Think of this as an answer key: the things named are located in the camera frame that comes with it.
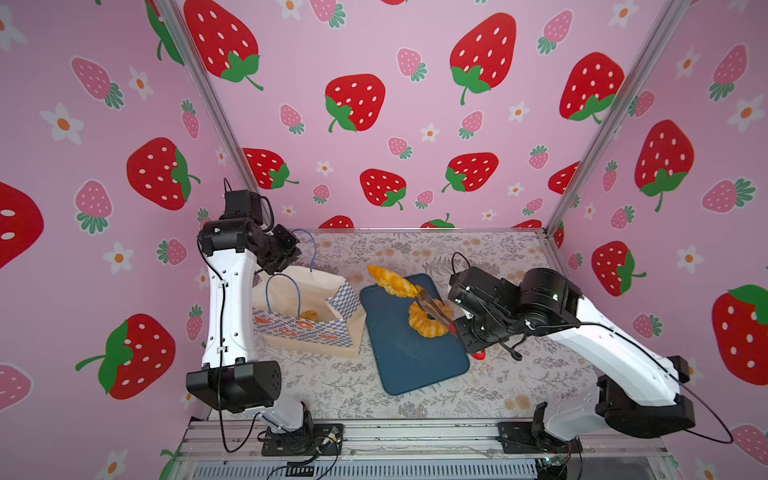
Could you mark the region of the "red handled metal tongs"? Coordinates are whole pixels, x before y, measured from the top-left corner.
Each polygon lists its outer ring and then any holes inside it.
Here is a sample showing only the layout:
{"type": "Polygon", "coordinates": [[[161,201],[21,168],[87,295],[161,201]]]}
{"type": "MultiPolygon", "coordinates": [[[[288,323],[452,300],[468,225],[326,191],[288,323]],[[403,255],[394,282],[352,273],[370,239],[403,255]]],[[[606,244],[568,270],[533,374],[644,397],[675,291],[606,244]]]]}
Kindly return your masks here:
{"type": "Polygon", "coordinates": [[[450,308],[445,306],[441,301],[433,299],[423,287],[416,287],[420,289],[420,294],[415,298],[415,302],[417,302],[423,310],[427,311],[430,316],[440,321],[449,329],[449,333],[456,337],[457,332],[450,308]]]}

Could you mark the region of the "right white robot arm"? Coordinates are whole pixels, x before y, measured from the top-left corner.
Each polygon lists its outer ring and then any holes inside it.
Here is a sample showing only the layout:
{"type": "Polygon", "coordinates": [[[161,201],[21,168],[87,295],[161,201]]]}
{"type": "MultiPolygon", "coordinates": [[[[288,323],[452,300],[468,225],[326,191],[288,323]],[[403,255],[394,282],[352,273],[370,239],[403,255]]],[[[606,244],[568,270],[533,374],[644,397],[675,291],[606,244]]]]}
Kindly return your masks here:
{"type": "Polygon", "coordinates": [[[514,336],[548,337],[600,371],[585,393],[537,405],[530,435],[539,445],[607,428],[642,439],[694,431],[700,399],[686,385],[687,361],[637,343],[559,272],[535,268],[514,285],[469,267],[453,273],[449,285],[449,300],[464,313],[454,328],[467,352],[505,345],[514,336]]]}

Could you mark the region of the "checkered paper bag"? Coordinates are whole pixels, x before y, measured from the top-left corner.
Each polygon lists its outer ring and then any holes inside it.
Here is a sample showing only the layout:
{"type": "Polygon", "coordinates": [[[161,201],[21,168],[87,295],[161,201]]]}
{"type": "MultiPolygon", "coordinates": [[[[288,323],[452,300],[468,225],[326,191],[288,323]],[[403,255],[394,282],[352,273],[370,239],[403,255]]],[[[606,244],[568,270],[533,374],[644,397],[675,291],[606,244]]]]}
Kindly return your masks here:
{"type": "Polygon", "coordinates": [[[344,277],[313,264],[261,273],[252,290],[253,324],[275,348],[355,359],[365,313],[344,277]]]}

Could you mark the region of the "small glazed ring pastry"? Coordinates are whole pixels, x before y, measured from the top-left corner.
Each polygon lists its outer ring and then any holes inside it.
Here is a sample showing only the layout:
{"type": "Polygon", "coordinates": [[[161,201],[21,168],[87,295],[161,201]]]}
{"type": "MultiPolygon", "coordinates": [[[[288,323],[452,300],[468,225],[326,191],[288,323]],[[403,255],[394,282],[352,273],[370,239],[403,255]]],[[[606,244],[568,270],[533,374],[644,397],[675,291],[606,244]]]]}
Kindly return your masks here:
{"type": "Polygon", "coordinates": [[[319,314],[315,310],[307,310],[300,314],[300,318],[310,322],[318,322],[319,314]]]}

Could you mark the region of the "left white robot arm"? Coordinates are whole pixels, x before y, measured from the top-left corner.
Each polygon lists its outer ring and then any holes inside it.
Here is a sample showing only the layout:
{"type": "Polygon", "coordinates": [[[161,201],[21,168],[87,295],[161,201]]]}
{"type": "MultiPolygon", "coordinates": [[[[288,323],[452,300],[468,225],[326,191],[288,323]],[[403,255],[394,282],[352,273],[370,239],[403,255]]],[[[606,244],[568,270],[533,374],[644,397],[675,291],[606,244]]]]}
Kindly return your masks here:
{"type": "Polygon", "coordinates": [[[304,405],[281,396],[280,366],[258,358],[253,335],[256,276],[290,265],[296,237],[267,234],[250,215],[224,215],[202,227],[197,245],[211,277],[210,319],[201,367],[186,375],[187,391],[218,413],[253,409],[276,434],[304,429],[304,405]]]}

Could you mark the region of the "croissant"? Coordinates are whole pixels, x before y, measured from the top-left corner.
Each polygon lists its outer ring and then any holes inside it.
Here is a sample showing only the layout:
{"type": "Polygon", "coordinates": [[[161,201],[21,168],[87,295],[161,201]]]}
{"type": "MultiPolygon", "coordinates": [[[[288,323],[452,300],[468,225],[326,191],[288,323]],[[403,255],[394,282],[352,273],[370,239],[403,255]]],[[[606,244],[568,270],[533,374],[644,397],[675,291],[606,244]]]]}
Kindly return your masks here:
{"type": "Polygon", "coordinates": [[[418,287],[395,272],[374,265],[369,265],[368,271],[376,284],[389,295],[399,298],[417,298],[420,294],[418,287]]]}

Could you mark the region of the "large glazed ring pastry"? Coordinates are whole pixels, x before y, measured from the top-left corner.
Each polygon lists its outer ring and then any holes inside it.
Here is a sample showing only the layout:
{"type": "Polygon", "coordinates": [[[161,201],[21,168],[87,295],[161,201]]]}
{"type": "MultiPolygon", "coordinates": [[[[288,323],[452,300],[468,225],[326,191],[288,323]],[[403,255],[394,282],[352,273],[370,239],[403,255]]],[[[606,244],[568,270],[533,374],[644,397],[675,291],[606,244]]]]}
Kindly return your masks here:
{"type": "Polygon", "coordinates": [[[430,316],[417,302],[410,305],[408,313],[409,326],[424,338],[438,338],[449,333],[447,327],[430,316]]]}

